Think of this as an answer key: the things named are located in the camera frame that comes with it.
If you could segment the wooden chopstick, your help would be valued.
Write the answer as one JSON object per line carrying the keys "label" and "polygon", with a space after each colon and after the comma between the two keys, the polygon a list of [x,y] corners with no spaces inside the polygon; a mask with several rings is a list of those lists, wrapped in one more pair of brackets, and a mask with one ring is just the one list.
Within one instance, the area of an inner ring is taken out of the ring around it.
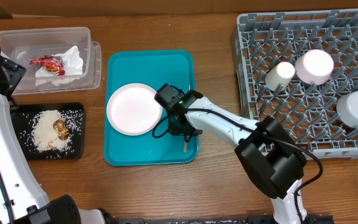
{"label": "wooden chopstick", "polygon": [[187,136],[184,136],[184,139],[185,139],[185,141],[184,141],[184,148],[183,148],[183,152],[184,153],[187,153],[187,149],[188,149],[188,142],[187,142]]}

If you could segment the large white plate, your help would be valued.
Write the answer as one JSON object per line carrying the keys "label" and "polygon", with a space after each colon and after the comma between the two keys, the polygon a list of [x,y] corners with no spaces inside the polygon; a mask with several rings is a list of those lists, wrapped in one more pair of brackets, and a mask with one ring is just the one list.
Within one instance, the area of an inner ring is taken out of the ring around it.
{"label": "large white plate", "polygon": [[118,88],[109,98],[106,115],[119,133],[138,136],[149,132],[162,116],[163,108],[154,100],[156,91],[142,83]]}

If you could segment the red snack wrapper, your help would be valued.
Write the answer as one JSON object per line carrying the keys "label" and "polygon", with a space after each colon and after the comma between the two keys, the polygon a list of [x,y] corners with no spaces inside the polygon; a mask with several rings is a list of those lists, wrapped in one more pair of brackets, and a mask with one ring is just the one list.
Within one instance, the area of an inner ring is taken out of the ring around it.
{"label": "red snack wrapper", "polygon": [[41,56],[30,60],[30,65],[39,65],[56,76],[64,76],[63,59],[58,56]]}

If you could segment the brown food scrap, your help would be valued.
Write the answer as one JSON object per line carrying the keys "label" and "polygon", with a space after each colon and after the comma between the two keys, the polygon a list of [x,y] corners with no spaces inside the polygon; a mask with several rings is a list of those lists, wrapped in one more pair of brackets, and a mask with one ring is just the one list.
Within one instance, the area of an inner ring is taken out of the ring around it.
{"label": "brown food scrap", "polygon": [[66,127],[65,123],[60,119],[54,122],[53,128],[56,130],[58,134],[58,138],[61,140],[66,140],[70,135],[69,129]]}

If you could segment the white cup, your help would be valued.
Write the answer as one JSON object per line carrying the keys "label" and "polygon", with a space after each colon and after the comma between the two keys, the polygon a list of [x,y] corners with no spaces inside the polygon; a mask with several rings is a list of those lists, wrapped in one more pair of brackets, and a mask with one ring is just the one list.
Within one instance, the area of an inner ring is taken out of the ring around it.
{"label": "white cup", "polygon": [[265,77],[265,85],[272,91],[281,85],[287,87],[295,74],[294,66],[289,62],[280,62]]}

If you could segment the small white plate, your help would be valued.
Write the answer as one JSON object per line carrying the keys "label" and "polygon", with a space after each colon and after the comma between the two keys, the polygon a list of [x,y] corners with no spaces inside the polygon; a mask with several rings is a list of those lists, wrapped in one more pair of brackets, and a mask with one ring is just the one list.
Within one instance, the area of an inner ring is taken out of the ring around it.
{"label": "small white plate", "polygon": [[334,61],[332,56],[320,49],[307,51],[295,62],[298,78],[309,85],[326,83],[333,69]]}

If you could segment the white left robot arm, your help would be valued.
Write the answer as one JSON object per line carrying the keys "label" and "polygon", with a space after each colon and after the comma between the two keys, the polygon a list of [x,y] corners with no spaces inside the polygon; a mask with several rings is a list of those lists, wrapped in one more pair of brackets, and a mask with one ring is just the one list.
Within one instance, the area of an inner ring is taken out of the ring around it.
{"label": "white left robot arm", "polygon": [[0,47],[0,223],[114,223],[102,208],[79,209],[69,195],[49,200],[36,181],[12,125],[12,93],[26,69],[1,56]]}

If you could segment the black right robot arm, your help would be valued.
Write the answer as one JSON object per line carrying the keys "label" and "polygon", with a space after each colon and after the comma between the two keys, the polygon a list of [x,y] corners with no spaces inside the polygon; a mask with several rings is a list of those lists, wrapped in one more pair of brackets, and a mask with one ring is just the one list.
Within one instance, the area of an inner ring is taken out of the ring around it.
{"label": "black right robot arm", "polygon": [[154,99],[167,114],[163,118],[167,133],[190,142],[206,131],[234,147],[249,179],[271,198],[276,223],[305,222],[307,212],[299,188],[306,157],[276,119],[243,118],[195,90],[184,93],[167,83]]}

